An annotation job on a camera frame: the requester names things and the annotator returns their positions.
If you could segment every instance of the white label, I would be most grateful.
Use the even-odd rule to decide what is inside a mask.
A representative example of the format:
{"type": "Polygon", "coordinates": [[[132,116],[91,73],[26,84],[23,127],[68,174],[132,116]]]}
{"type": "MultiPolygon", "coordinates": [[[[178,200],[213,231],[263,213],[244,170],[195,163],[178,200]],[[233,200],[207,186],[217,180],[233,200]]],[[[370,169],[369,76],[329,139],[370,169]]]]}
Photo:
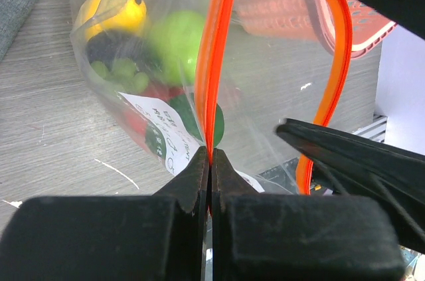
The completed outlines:
{"type": "Polygon", "coordinates": [[[187,132],[180,115],[158,98],[120,94],[161,131],[167,147],[165,168],[177,176],[186,168],[200,146],[187,132]]]}
{"type": "Polygon", "coordinates": [[[207,249],[207,251],[205,251],[205,261],[211,260],[213,258],[213,250],[207,249]]]}
{"type": "Polygon", "coordinates": [[[239,176],[241,176],[243,179],[245,179],[245,181],[247,183],[249,183],[252,186],[252,188],[254,188],[255,190],[257,190],[259,193],[263,193],[264,192],[264,188],[261,187],[261,185],[257,181],[257,179],[254,179],[253,177],[248,176],[247,174],[245,174],[245,173],[243,173],[241,171],[238,171],[238,170],[235,170],[235,172],[237,172],[239,174],[239,176]]]}

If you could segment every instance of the orange zipper seal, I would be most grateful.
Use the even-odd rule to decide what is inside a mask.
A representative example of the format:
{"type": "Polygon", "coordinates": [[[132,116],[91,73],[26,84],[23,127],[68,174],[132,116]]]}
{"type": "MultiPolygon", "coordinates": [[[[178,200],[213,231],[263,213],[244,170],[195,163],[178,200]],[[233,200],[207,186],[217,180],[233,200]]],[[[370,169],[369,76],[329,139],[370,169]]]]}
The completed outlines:
{"type": "MultiPolygon", "coordinates": [[[[347,1],[326,1],[331,9],[333,22],[335,23],[335,53],[329,81],[313,121],[313,124],[321,126],[329,125],[341,97],[348,75],[353,44],[351,14],[347,1]]],[[[306,156],[301,155],[296,170],[296,179],[300,193],[305,195],[310,194],[312,170],[313,162],[306,156]]]]}
{"type": "Polygon", "coordinates": [[[198,53],[195,109],[213,162],[215,113],[233,0],[211,0],[198,53]]]}
{"type": "MultiPolygon", "coordinates": [[[[313,123],[328,126],[341,97],[351,59],[353,32],[346,0],[326,0],[335,23],[335,55],[331,74],[313,123]]],[[[198,54],[195,108],[205,134],[210,163],[213,160],[215,112],[224,48],[233,0],[211,0],[198,54]]],[[[309,195],[313,162],[301,156],[296,176],[299,191],[309,195]]]]}

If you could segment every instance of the plastic bag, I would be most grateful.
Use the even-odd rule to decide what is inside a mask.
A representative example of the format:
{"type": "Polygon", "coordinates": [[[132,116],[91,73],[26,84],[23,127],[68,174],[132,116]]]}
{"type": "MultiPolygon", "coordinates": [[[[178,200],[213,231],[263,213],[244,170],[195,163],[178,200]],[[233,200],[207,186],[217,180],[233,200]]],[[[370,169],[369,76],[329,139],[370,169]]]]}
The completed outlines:
{"type": "MultiPolygon", "coordinates": [[[[208,147],[210,156],[218,146],[258,191],[297,193],[294,175],[284,163],[297,154],[273,129],[286,116],[329,122],[351,53],[345,0],[70,4],[72,45],[89,87],[170,174],[182,171],[200,145],[208,147]],[[314,29],[308,35],[298,30],[300,25],[314,28],[320,19],[313,10],[320,7],[337,15],[327,18],[336,28],[330,32],[335,39],[330,50],[314,29]],[[271,22],[289,33],[276,38],[269,30],[257,36],[264,27],[272,28],[271,22]],[[302,83],[280,92],[282,79],[291,76],[301,76],[302,83]],[[266,112],[273,113],[265,118],[266,112]]],[[[310,167],[301,159],[303,163],[301,186],[308,182],[310,167]]]]}
{"type": "Polygon", "coordinates": [[[71,41],[89,87],[172,175],[203,145],[193,84],[206,1],[70,0],[71,41]]]}

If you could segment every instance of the wooden surface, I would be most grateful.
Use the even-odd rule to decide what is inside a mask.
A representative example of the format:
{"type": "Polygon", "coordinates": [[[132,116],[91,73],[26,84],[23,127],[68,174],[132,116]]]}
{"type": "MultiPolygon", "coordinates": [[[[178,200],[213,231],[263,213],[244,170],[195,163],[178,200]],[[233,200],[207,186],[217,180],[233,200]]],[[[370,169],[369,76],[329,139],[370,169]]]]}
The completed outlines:
{"type": "MultiPolygon", "coordinates": [[[[139,149],[116,125],[85,85],[70,44],[71,27],[68,0],[40,0],[0,63],[0,200],[23,201],[39,195],[150,194],[171,179],[156,159],[139,149]],[[96,159],[131,178],[139,189],[96,159]]],[[[288,114],[309,118],[301,112],[313,112],[317,107],[324,79],[314,76],[323,76],[329,70],[328,56],[314,53],[314,47],[310,48],[311,56],[306,56],[309,45],[300,52],[299,45],[292,44],[286,54],[294,55],[287,55],[285,65],[280,66],[282,58],[273,59],[280,42],[263,40],[261,52],[267,58],[264,67],[270,65],[274,72],[280,72],[279,78],[265,81],[267,76],[258,71],[261,59],[235,53],[237,34],[242,33],[229,39],[226,65],[231,66],[235,56],[246,63],[239,60],[234,73],[226,74],[244,91],[246,101],[241,107],[253,109],[250,116],[258,127],[267,129],[264,136],[270,137],[272,126],[288,114]],[[312,67],[309,73],[313,80],[297,73],[307,66],[312,67]],[[305,101],[298,107],[290,94],[293,89],[301,94],[300,86],[308,82],[313,82],[312,91],[305,89],[305,101]]],[[[372,120],[379,58],[380,48],[376,48],[353,63],[333,126],[352,131],[372,120]]],[[[223,145],[238,159],[252,151],[244,151],[246,144],[240,139],[244,135],[231,117],[231,113],[226,116],[230,121],[223,145]]],[[[283,151],[283,158],[289,159],[294,153],[287,151],[283,151]]],[[[267,154],[261,158],[271,163],[267,154]]],[[[265,165],[256,165],[252,155],[248,161],[251,163],[239,163],[241,170],[259,171],[265,165]]],[[[0,202],[0,229],[14,210],[0,202]]]]}

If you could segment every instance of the basket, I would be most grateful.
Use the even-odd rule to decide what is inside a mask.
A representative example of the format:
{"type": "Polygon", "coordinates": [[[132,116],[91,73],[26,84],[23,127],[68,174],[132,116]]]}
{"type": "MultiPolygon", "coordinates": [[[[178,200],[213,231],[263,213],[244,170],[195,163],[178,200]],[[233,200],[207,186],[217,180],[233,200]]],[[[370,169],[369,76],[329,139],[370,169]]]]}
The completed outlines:
{"type": "MultiPolygon", "coordinates": [[[[347,0],[353,23],[351,58],[359,58],[379,44],[395,23],[357,0],[347,0]]],[[[325,0],[234,0],[245,31],[253,35],[319,41],[330,53],[335,30],[325,0]]]]}

